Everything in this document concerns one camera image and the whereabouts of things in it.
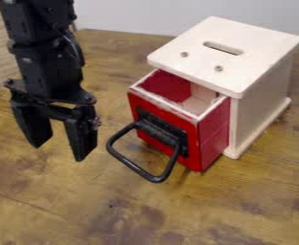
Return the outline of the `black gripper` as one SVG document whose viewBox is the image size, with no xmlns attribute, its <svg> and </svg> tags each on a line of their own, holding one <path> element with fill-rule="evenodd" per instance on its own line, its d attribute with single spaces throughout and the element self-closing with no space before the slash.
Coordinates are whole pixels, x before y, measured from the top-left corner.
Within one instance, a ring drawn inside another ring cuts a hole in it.
<svg viewBox="0 0 299 245">
<path fill-rule="evenodd" d="M 22 79 L 6 86 L 12 92 L 18 125 L 30 144 L 39 148 L 52 137 L 51 119 L 93 120 L 99 127 L 97 97 L 82 87 L 84 55 L 71 32 L 48 40 L 8 42 Z"/>
</svg>

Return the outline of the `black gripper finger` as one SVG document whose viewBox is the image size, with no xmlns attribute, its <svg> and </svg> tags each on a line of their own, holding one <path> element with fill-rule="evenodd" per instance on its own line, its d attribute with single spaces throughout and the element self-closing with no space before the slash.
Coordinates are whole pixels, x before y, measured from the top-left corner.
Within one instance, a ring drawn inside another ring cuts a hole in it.
<svg viewBox="0 0 299 245">
<path fill-rule="evenodd" d="M 98 147 L 99 128 L 93 120 L 70 119 L 64 125 L 75 160 L 82 162 Z"/>
</svg>

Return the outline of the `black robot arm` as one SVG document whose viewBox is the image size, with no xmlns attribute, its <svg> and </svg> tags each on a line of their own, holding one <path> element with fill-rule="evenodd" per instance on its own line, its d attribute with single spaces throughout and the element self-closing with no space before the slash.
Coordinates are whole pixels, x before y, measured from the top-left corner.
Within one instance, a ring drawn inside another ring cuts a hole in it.
<svg viewBox="0 0 299 245">
<path fill-rule="evenodd" d="M 30 144 L 42 146 L 52 137 L 51 122 L 64 123 L 80 162 L 98 146 L 97 97 L 82 87 L 82 48 L 71 25 L 75 0 L 0 0 L 20 79 L 8 79 L 15 119 Z"/>
</svg>

